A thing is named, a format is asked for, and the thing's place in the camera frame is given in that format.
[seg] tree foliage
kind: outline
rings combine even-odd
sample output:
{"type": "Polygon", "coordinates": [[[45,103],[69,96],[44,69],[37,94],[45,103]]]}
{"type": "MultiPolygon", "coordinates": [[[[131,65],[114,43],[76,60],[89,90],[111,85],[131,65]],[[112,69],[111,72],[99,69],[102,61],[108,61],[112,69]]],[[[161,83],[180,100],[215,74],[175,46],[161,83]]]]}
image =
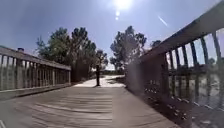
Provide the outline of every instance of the tree foliage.
{"type": "Polygon", "coordinates": [[[128,63],[145,53],[146,40],[144,34],[135,34],[132,26],[129,26],[124,32],[118,32],[114,43],[110,46],[114,54],[114,57],[110,58],[110,63],[116,70],[124,69],[128,63]]]}
{"type": "Polygon", "coordinates": [[[52,33],[47,44],[41,37],[38,38],[37,46],[39,57],[70,65],[72,81],[89,77],[99,59],[102,67],[105,67],[108,62],[106,53],[97,50],[96,44],[89,40],[85,28],[75,28],[71,36],[67,29],[59,28],[52,33]]]}
{"type": "Polygon", "coordinates": [[[152,43],[150,44],[150,46],[151,46],[151,48],[155,48],[159,44],[161,44],[161,41],[160,40],[156,40],[156,41],[152,41],[152,43]]]}

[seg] post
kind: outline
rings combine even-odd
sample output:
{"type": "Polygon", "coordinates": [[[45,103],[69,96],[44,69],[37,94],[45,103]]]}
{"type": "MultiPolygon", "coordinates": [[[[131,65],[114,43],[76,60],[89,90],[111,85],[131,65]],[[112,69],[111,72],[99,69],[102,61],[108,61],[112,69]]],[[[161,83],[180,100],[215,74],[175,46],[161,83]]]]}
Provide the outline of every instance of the post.
{"type": "Polygon", "coordinates": [[[52,69],[52,80],[53,80],[53,86],[55,85],[55,70],[52,69]]]}
{"type": "MultiPolygon", "coordinates": [[[[23,48],[18,48],[18,51],[24,53],[23,48]]],[[[16,87],[23,88],[23,60],[17,58],[16,59],[16,87]]]]}
{"type": "Polygon", "coordinates": [[[68,82],[71,84],[71,71],[68,71],[68,82]]]}
{"type": "Polygon", "coordinates": [[[100,86],[100,66],[96,66],[96,87],[100,86]]]}

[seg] wooden boardwalk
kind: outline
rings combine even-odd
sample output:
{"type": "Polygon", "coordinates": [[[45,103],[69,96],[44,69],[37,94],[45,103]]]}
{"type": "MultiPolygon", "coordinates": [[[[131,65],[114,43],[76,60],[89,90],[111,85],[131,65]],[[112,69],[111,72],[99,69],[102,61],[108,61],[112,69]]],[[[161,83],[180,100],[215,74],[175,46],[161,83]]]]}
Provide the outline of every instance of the wooden boardwalk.
{"type": "Polygon", "coordinates": [[[69,87],[0,102],[16,128],[177,128],[124,88],[69,87]]]}

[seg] blue sky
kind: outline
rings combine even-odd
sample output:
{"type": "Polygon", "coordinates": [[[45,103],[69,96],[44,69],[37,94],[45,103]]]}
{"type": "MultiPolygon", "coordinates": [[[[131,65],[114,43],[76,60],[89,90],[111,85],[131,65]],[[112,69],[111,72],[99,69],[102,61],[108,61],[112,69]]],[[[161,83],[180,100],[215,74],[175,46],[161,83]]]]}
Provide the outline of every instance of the blue sky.
{"type": "Polygon", "coordinates": [[[149,47],[151,41],[171,36],[220,0],[131,0],[129,8],[124,9],[118,9],[114,1],[0,0],[0,44],[23,47],[34,54],[39,36],[46,42],[59,27],[69,33],[76,27],[86,27],[90,39],[109,58],[117,31],[132,25],[136,32],[146,35],[149,47]]]}

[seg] distant tree line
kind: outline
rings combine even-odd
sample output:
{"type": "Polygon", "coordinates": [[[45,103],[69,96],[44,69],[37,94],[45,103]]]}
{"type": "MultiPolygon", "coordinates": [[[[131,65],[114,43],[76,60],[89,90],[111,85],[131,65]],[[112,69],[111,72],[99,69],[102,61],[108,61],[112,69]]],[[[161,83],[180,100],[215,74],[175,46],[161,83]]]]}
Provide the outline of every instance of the distant tree line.
{"type": "Polygon", "coordinates": [[[82,27],[75,28],[71,36],[67,29],[59,28],[51,34],[47,43],[41,37],[36,43],[39,57],[71,66],[72,82],[90,77],[97,64],[102,70],[108,64],[107,54],[97,49],[82,27]]]}

